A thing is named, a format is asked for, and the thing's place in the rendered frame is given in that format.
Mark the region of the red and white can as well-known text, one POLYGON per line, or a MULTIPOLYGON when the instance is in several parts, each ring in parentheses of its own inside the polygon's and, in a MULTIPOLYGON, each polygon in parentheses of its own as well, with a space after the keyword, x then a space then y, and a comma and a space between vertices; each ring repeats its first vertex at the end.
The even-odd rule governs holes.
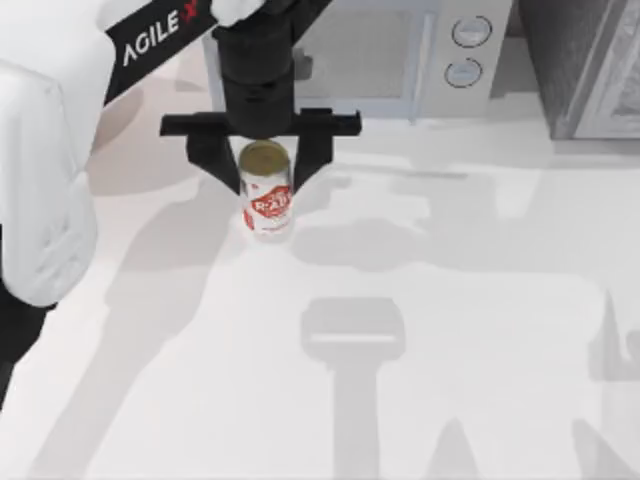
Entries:
POLYGON ((292 162, 273 140, 256 140, 240 152, 240 197, 246 226, 256 236, 285 232, 293 217, 292 162))

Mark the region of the round microwave knob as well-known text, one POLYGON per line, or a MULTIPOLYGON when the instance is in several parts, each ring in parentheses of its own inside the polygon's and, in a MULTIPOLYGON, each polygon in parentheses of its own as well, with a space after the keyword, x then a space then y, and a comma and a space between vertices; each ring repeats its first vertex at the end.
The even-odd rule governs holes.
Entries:
POLYGON ((450 63, 444 71, 446 83, 456 89, 466 89, 477 84, 483 76, 482 64, 467 57, 464 60, 450 63))
POLYGON ((472 49, 483 45, 492 32, 492 23, 486 17, 467 17, 456 21, 452 28, 452 39, 459 47, 472 49))

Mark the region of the grey cabinet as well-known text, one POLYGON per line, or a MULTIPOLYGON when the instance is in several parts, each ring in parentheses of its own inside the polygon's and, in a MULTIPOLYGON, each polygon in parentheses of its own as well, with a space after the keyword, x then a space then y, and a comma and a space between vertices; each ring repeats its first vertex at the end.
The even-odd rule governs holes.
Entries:
POLYGON ((554 140, 640 140, 640 0, 515 0, 554 140))

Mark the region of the pale microwave oven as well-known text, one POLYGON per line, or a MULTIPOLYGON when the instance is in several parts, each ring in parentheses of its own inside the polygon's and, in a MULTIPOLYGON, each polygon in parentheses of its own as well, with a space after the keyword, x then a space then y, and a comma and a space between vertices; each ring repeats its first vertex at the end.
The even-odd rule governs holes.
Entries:
POLYGON ((223 81, 244 85, 294 81, 295 109, 330 108, 366 117, 409 120, 425 15, 435 13, 421 115, 467 118, 489 101, 514 0, 261 0, 249 18, 216 27, 203 39, 216 109, 225 109, 223 81), (455 44, 457 20, 484 16, 493 26, 481 46, 455 44), (483 66, 474 86, 444 80, 452 62, 483 66))

